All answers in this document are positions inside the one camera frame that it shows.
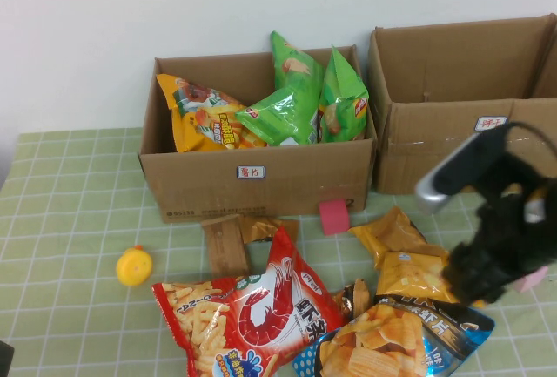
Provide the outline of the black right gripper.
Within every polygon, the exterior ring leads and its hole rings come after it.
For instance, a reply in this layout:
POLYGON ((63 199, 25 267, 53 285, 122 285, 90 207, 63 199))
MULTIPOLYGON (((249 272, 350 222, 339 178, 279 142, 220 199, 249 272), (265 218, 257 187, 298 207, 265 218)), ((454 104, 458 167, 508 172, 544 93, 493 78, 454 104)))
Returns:
POLYGON ((497 267, 478 270, 470 243, 449 253, 442 276, 460 301, 494 303, 505 291, 507 275, 517 279, 549 264, 549 178, 505 152, 474 184, 485 203, 478 210, 480 246, 497 267))

